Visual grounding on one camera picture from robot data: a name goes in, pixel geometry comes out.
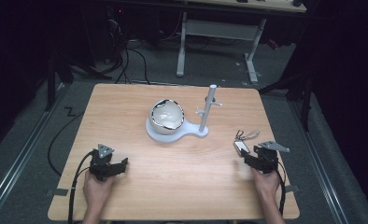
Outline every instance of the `wire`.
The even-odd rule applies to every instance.
[[[127,49],[139,49],[139,48],[143,47],[143,45],[144,45],[144,41],[143,41],[143,40],[141,40],[141,39],[131,39],[131,40],[129,40],[129,41],[128,41],[128,44],[129,44],[130,42],[140,42],[140,44],[139,44],[138,46],[131,47],[131,48],[127,48],[127,47],[126,47]]]
[[[70,125],[70,124],[71,124],[74,120],[76,120],[77,118],[81,117],[84,113],[85,113],[85,112],[81,112],[81,113],[79,113],[78,115],[76,115],[76,117],[75,117],[75,118],[73,118],[73,119],[71,119],[70,121],[68,121],[68,123],[66,123],[66,124],[63,126],[63,128],[62,128],[59,132],[57,132],[57,133],[55,134],[55,136],[53,137],[52,141],[50,142],[50,147],[48,148],[48,163],[50,164],[50,168],[52,168],[52,170],[53,170],[53,171],[56,173],[56,175],[58,175],[58,176],[61,176],[61,175],[62,175],[62,173],[60,173],[60,172],[55,168],[55,166],[52,164],[52,161],[51,161],[51,159],[50,159],[50,152],[51,152],[51,149],[52,149],[53,143],[56,141],[56,139],[58,138],[58,136],[62,133],[62,131],[64,131],[64,129],[65,129],[68,125]]]
[[[199,41],[198,39],[205,39],[205,44],[203,46],[201,46],[200,48],[193,48],[191,47],[190,45],[186,44],[185,46],[189,49],[205,49],[209,43],[210,43],[210,38],[209,37],[204,37],[204,38],[201,38],[201,37],[198,37],[198,38],[195,38],[195,37],[192,37],[192,40],[195,40],[195,41],[198,41],[198,42],[201,42]]]
[[[284,169],[283,165],[278,161],[277,163],[281,165],[281,167],[283,169],[283,172],[284,172],[285,177],[284,177],[284,180],[283,180],[283,178],[282,178],[280,172],[278,171],[278,169],[275,168],[275,166],[268,160],[268,158],[265,155],[262,154],[262,156],[266,161],[268,161],[269,165],[271,165],[274,168],[274,170],[277,174],[277,177],[279,178],[280,187],[281,187],[281,190],[282,190],[282,193],[280,195],[279,212],[283,216],[284,203],[286,201],[286,170]]]
[[[174,41],[173,44],[167,44],[167,42],[173,42],[173,40],[177,39],[178,37],[180,37],[180,35],[178,36],[175,36],[175,37],[172,37],[170,39],[166,39],[164,41],[160,41],[160,44],[164,45],[164,46],[167,46],[167,47],[174,47],[174,46],[177,46],[180,44],[180,40],[176,40]]]
[[[82,159],[82,161],[79,163],[79,166],[77,168],[76,174],[74,175],[73,184],[71,185],[71,193],[70,193],[70,202],[68,205],[68,223],[73,223],[73,207],[74,207],[74,197],[76,195],[76,186],[77,186],[77,180],[79,175],[86,169],[83,169],[82,171],[79,171],[81,169],[82,163],[90,157],[93,154],[93,151],[88,152],[86,156]]]
[[[78,173],[78,176],[80,176],[84,171],[88,170],[90,167],[87,167],[87,168],[84,168],[82,169],[79,173]]]
[[[126,64],[125,67],[122,69],[122,72],[120,72],[120,75],[117,77],[117,80],[115,81],[115,84],[117,84],[120,81],[120,78],[122,77],[123,74],[125,74],[126,68],[128,67],[129,64],[129,53],[128,53],[128,49],[125,49],[126,52]]]
[[[238,224],[258,224],[258,222],[255,222],[255,221],[244,221],[244,222],[238,222]]]
[[[164,38],[164,39],[161,39],[160,41],[164,41],[164,40],[169,40],[169,39],[174,39],[180,35],[176,35],[176,36],[173,36],[176,34],[177,32],[177,29],[178,29],[178,26],[180,25],[180,22],[181,22],[181,17],[182,17],[182,12],[180,12],[179,16],[178,16],[178,21],[177,21],[177,25],[176,25],[176,28],[175,28],[175,31],[173,31],[172,34],[170,34],[167,38]]]
[[[100,71],[98,73],[101,74],[101,75],[105,75],[107,73],[113,72],[114,70],[117,70],[121,65],[122,65],[122,57],[119,55],[118,59],[114,62],[114,64],[111,67],[107,68],[106,70]],[[74,67],[70,67],[70,69],[73,73],[81,75],[81,76],[89,76],[90,75],[89,73],[79,71]]]
[[[231,45],[234,45],[234,44],[242,43],[244,41],[244,40],[234,39],[234,40],[231,40],[231,42],[229,42],[229,43],[224,43],[223,41],[221,41],[222,39],[224,39],[224,38],[211,38],[210,42],[212,42],[213,44],[231,46]]]
[[[147,63],[146,63],[146,58],[143,56],[143,54],[141,54],[139,51],[137,51],[135,49],[129,49],[129,50],[136,52],[143,59],[143,62],[144,62],[144,78],[146,79],[147,84],[151,85],[149,83],[149,78],[147,77]]]

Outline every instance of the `black cord on floor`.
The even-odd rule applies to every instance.
[[[62,128],[59,132],[57,132],[57,133],[55,134],[55,136],[53,137],[52,141],[50,142],[50,147],[48,148],[48,163],[50,164],[50,168],[52,168],[53,172],[55,172],[55,173],[56,173],[56,175],[58,175],[58,176],[61,176],[61,175],[62,175],[62,173],[60,173],[60,172],[55,168],[55,166],[52,164],[52,161],[51,161],[51,159],[50,159],[50,152],[51,152],[51,149],[52,149],[53,143],[56,141],[56,139],[59,137],[59,135],[62,133],[62,131],[64,131],[64,129],[65,129],[68,125],[70,125],[70,124],[71,124],[74,120],[76,120],[77,118],[81,117],[84,113],[85,113],[85,112],[82,112],[82,113],[80,113],[80,114],[76,115],[73,119],[71,119],[68,123],[66,123],[66,124],[63,126],[63,128]]]
[[[125,75],[125,77],[127,77],[125,71],[126,71],[126,68],[128,68],[128,64],[129,64],[129,53],[128,53],[128,49],[126,49],[125,52],[126,52],[126,64],[122,68],[122,72],[120,72],[120,75],[117,77],[117,80],[115,81],[115,84],[117,84],[120,81],[120,78],[122,77],[122,75]]]
[[[119,56],[118,59],[117,59],[117,61],[115,61],[114,64],[111,67],[107,68],[106,70],[100,71],[98,73],[100,73],[102,75],[105,75],[107,73],[110,73],[110,72],[113,72],[113,71],[117,70],[121,66],[122,66],[122,57]],[[90,75],[89,73],[87,73],[87,72],[81,72],[81,71],[77,70],[74,67],[70,67],[70,68],[71,68],[71,71],[73,73],[77,74],[77,75],[81,75],[81,76],[89,76]]]
[[[131,50],[131,51],[133,51],[133,52],[136,52],[138,55],[140,55],[141,56],[141,58],[143,59],[143,62],[144,62],[144,78],[146,79],[146,81],[147,81],[147,83],[149,84],[149,85],[151,85],[150,83],[149,83],[149,78],[147,77],[147,63],[146,63],[146,58],[143,56],[143,54],[141,54],[139,51],[137,51],[137,50],[135,50],[135,49],[129,49],[129,50]]]

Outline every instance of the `gray carpet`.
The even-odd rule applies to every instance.
[[[130,47],[138,46],[138,44],[139,42],[133,42]],[[227,46],[214,43],[204,49],[196,49],[202,46],[201,43],[189,46],[184,77],[175,75],[177,46],[161,46],[156,49],[145,44],[135,50],[141,52],[147,60],[147,75],[151,84],[208,86],[214,83],[221,87],[259,89],[279,79],[287,59],[295,48],[295,46],[287,46],[272,50],[268,46],[260,45],[254,58],[259,84],[251,85],[242,58],[243,52],[246,52],[246,44],[248,43],[240,42]],[[142,58],[134,51],[129,50],[128,53],[130,61],[126,70],[127,77],[132,83],[146,84]],[[103,70],[107,66],[99,64],[98,69]],[[120,72],[121,69],[118,69],[109,75],[117,78]],[[75,82],[69,86],[68,91],[50,114],[47,125],[35,142],[32,156],[1,206],[0,223],[59,223],[48,219],[52,199],[51,191],[56,188],[59,181],[59,176],[49,166],[48,150],[53,137],[73,119],[71,115],[78,115],[85,110],[92,87],[98,82],[102,81],[76,75]],[[15,125],[1,143],[0,183],[25,146],[37,122],[45,115],[46,91],[46,85],[43,85],[33,102],[17,117]],[[292,110],[292,104],[296,105],[301,102],[288,103],[283,93],[284,91],[273,91],[265,94],[262,96],[262,101],[276,141],[291,150],[290,154],[282,153],[282,160],[291,184],[299,189],[295,192],[295,197],[301,215],[297,219],[288,220],[288,223],[335,223],[332,210],[312,166],[302,128],[298,125],[298,118]],[[78,118],[69,124],[56,138],[51,148],[51,161],[59,171],[64,168],[80,120],[81,118]],[[315,97],[312,99],[309,128],[309,134],[318,155],[345,210],[347,222],[368,223],[368,202],[341,155]],[[220,224],[226,222],[219,220],[186,223]]]

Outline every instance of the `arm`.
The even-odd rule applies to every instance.
[[[100,214],[108,199],[114,180],[115,176],[111,176],[105,182],[102,182],[97,180],[96,176],[91,175],[89,171],[85,173],[83,191],[88,208],[82,221],[83,224],[99,223]]]
[[[277,173],[273,171],[270,174],[264,175],[254,168],[251,168],[251,171],[254,176],[256,190],[261,200],[266,223],[286,223],[283,216],[280,215],[275,199],[275,194],[279,187]]]

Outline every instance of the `wooden table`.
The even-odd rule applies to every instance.
[[[112,163],[129,158],[126,173],[118,175],[113,185],[102,219],[262,218],[252,173],[233,145],[239,129],[245,133],[261,131],[258,138],[246,141],[248,147],[274,140],[256,90],[217,88],[215,97],[222,106],[212,106],[205,138],[184,136],[175,143],[162,144],[147,134],[146,120],[154,103],[173,99],[183,107],[188,121],[200,123],[195,110],[196,106],[204,107],[207,92],[205,87],[96,85],[58,189],[71,188],[81,159],[102,143],[115,149]],[[78,179],[74,219],[82,219],[87,206],[83,179],[84,175]],[[69,195],[55,195],[49,218],[66,220],[68,201]],[[284,218],[298,216],[294,196],[288,193]]]

